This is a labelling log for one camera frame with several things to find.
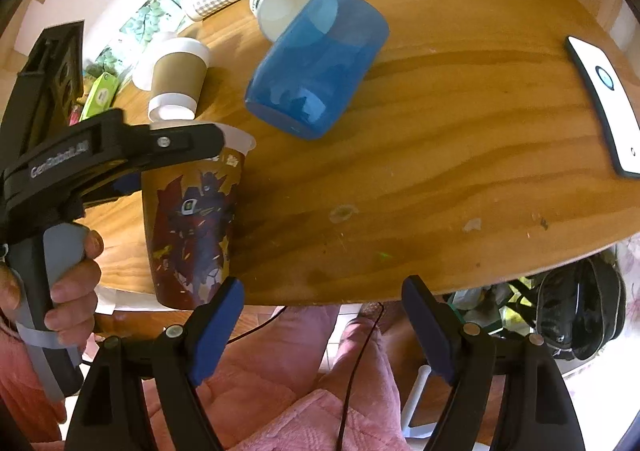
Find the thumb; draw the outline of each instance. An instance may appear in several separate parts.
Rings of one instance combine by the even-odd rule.
[[[11,317],[11,313],[20,304],[20,287],[15,281],[9,268],[0,263],[0,310],[5,316]]]

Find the wooden table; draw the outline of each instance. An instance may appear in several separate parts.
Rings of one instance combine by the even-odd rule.
[[[640,183],[613,171],[564,50],[602,47],[640,114],[640,81],[576,0],[366,0],[391,34],[353,103],[319,141],[259,121],[243,94],[267,52],[246,0],[194,28],[210,45],[199,117],[257,139],[246,160],[232,272],[248,304],[436,293],[592,253],[640,231]],[[116,101],[146,122],[148,93]],[[103,284],[151,291],[140,195],[89,211]]]

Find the white smartphone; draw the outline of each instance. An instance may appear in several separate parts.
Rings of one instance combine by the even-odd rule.
[[[616,172],[640,178],[640,127],[611,62],[598,47],[573,36],[566,39],[566,47],[602,121],[604,138]]]

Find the screw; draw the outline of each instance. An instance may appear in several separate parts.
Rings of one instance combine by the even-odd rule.
[[[475,323],[465,323],[462,327],[464,333],[468,336],[479,336],[480,335],[480,327]]]
[[[540,334],[529,334],[529,342],[535,346],[542,346],[545,340]]]
[[[104,347],[109,350],[113,350],[119,344],[120,344],[120,338],[117,336],[111,336],[110,338],[107,338],[107,340],[104,342]]]
[[[168,338],[174,339],[176,337],[180,337],[182,335],[182,326],[181,325],[171,325],[167,330],[164,331]]]

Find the green box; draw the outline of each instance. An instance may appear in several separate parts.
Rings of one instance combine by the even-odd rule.
[[[101,114],[103,111],[107,110],[111,106],[113,96],[116,94],[118,83],[119,81],[116,76],[103,72],[91,87],[91,91],[89,92],[84,108],[82,109],[80,120],[84,121],[89,117],[96,116],[97,114]]]

